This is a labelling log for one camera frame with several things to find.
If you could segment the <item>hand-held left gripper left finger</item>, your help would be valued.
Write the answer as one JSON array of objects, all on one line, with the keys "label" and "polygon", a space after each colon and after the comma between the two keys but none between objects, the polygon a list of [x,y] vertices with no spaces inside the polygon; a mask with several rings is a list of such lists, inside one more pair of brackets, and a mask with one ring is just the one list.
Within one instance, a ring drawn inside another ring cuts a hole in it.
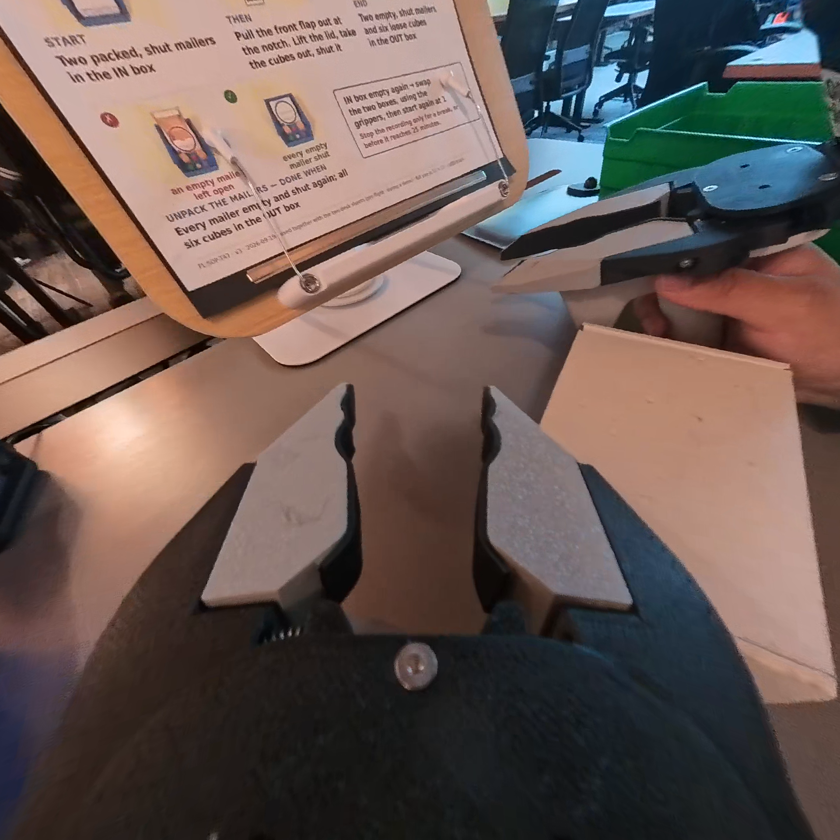
[{"label": "hand-held left gripper left finger", "polygon": [[341,601],[354,587],[329,580],[358,522],[352,458],[354,388],[334,387],[255,462],[201,595],[206,607],[303,607]]}]

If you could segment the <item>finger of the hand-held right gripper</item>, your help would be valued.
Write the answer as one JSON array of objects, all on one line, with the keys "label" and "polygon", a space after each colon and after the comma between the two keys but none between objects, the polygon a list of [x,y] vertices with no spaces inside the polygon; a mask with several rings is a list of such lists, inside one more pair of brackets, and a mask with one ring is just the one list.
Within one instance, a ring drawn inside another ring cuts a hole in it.
[{"label": "finger of the hand-held right gripper", "polygon": [[642,226],[659,223],[667,228],[671,197],[678,182],[643,185],[573,211],[523,234],[500,253],[502,261],[540,259],[599,261],[596,242],[628,231],[631,244],[641,248]]},{"label": "finger of the hand-held right gripper", "polygon": [[556,252],[520,260],[490,289],[502,295],[520,295],[586,291],[601,283],[601,259],[573,259]]}]

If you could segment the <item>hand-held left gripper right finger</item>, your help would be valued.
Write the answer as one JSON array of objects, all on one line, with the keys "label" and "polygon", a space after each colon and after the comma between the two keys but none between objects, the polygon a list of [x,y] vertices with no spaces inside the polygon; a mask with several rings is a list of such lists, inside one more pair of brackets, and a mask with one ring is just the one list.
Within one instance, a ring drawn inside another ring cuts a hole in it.
[{"label": "hand-held left gripper right finger", "polygon": [[517,604],[549,636],[560,612],[629,613],[633,598],[581,465],[495,386],[481,399],[472,575],[488,616]]}]

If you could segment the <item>white cardboard mailer box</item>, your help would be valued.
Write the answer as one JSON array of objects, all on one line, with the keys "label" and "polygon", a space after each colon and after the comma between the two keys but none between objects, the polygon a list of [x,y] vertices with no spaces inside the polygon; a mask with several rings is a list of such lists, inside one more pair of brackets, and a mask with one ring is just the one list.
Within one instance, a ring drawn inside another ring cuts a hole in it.
[{"label": "white cardboard mailer box", "polygon": [[585,324],[541,426],[693,575],[765,703],[837,697],[788,365]]}]

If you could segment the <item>person's right hand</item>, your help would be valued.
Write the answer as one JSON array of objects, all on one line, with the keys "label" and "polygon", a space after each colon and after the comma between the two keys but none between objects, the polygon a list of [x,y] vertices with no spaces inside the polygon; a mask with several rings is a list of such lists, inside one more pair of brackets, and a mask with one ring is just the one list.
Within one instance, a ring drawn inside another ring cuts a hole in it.
[{"label": "person's right hand", "polygon": [[839,408],[839,267],[815,245],[751,259],[705,280],[660,276],[633,302],[644,332],[671,338],[662,303],[724,318],[725,348],[787,364],[797,401]]}]

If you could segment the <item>grey flat metal plate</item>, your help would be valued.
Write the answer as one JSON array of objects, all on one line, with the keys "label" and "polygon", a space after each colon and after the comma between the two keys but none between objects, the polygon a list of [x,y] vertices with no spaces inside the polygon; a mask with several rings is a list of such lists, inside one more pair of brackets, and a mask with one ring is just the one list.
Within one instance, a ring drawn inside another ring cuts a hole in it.
[{"label": "grey flat metal plate", "polygon": [[569,183],[560,173],[532,185],[516,204],[468,228],[464,236],[496,249],[505,249],[532,229],[552,223],[599,198],[569,196],[567,185]]}]

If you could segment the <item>green plastic bin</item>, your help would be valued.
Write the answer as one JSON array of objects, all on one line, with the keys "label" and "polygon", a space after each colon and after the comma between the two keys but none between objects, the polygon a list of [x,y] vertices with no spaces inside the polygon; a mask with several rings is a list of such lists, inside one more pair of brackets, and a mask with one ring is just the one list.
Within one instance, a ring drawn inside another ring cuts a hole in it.
[{"label": "green plastic bin", "polygon": [[731,154],[827,142],[829,114],[820,81],[741,81],[725,93],[694,86],[610,124],[600,198]]}]

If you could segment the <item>white office desk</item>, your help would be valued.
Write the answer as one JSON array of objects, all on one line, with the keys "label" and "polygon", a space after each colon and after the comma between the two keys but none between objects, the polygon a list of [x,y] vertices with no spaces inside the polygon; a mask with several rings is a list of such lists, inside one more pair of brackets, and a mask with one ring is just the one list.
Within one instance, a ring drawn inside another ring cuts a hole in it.
[{"label": "white office desk", "polygon": [[820,81],[823,70],[818,38],[804,28],[727,64],[729,81]]}]

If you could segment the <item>black office chair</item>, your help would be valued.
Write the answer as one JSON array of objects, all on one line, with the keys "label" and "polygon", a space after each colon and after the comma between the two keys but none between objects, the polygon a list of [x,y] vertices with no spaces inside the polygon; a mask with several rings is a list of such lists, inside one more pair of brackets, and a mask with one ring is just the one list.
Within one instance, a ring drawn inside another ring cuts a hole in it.
[{"label": "black office chair", "polygon": [[653,46],[653,24],[655,1],[621,2],[607,7],[603,18],[603,30],[610,26],[626,27],[626,40],[620,48],[607,52],[604,61],[616,66],[617,87],[603,94],[595,102],[592,119],[602,121],[602,110],[608,102],[621,100],[631,110],[639,107],[644,88],[638,84],[638,77],[649,69]]},{"label": "black office chair", "polygon": [[579,111],[592,82],[607,1],[579,1],[570,18],[557,1],[510,1],[500,47],[527,135],[564,128],[584,141]]}]

